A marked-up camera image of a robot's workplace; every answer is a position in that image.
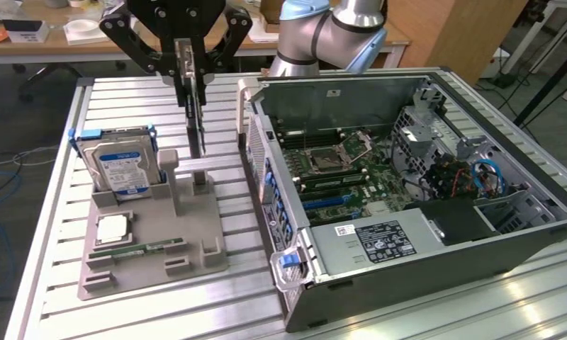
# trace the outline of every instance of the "power supply label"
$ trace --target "power supply label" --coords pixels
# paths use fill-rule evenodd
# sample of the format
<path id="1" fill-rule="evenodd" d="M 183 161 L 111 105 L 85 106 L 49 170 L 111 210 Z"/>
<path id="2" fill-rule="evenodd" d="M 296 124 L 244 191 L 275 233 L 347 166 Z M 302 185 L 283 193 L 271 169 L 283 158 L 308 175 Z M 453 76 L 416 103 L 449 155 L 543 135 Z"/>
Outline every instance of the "power supply label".
<path id="1" fill-rule="evenodd" d="M 380 262 L 416 253 L 398 221 L 355 228 L 370 261 Z"/>

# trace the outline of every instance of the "ur robot arm joint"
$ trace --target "ur robot arm joint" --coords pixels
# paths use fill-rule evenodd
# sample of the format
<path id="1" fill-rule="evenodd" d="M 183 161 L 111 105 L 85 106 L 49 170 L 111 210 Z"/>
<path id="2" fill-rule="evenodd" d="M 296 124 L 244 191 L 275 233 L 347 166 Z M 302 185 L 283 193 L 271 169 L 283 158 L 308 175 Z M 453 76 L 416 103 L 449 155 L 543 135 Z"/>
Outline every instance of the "ur robot arm joint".
<path id="1" fill-rule="evenodd" d="M 319 74 L 319 60 L 359 74 L 384 44 L 387 0 L 286 0 L 270 77 Z"/>

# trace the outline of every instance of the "motherboard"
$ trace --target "motherboard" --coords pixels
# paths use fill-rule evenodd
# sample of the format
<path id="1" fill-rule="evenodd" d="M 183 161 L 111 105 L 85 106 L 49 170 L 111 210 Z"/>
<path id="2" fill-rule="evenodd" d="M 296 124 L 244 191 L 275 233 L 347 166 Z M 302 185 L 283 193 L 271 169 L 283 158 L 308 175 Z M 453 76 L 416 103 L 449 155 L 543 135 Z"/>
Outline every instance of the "motherboard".
<path id="1" fill-rule="evenodd" d="M 370 131 L 298 135 L 282 145 L 312 227 L 388 214 L 412 202 L 388 146 L 372 140 Z"/>

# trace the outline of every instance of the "chair wheel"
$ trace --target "chair wheel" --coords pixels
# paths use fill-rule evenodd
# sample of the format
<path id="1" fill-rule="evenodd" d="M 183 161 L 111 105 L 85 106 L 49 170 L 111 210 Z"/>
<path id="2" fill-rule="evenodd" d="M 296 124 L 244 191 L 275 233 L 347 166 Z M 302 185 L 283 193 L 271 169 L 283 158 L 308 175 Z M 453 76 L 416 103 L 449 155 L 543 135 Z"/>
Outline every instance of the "chair wheel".
<path id="1" fill-rule="evenodd" d="M 12 69 L 15 70 L 15 73 L 25 73 L 28 68 L 23 64 L 13 64 Z"/>
<path id="2" fill-rule="evenodd" d="M 115 62 L 115 68 L 121 71 L 125 69 L 125 62 Z"/>
<path id="3" fill-rule="evenodd" d="M 19 95 L 19 100 L 24 103 L 31 103 L 32 101 L 35 101 L 35 97 L 28 93 L 23 93 Z"/>

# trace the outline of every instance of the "barcode sticker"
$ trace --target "barcode sticker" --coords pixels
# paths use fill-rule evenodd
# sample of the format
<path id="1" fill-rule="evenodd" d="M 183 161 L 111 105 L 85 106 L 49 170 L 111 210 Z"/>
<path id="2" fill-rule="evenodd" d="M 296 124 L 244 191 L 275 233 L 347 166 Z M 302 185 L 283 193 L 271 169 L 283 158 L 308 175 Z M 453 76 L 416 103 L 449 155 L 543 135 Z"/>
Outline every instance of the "barcode sticker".
<path id="1" fill-rule="evenodd" d="M 355 226 L 354 225 L 342 225 L 339 227 L 335 227 L 336 235 L 346 236 L 355 233 Z"/>

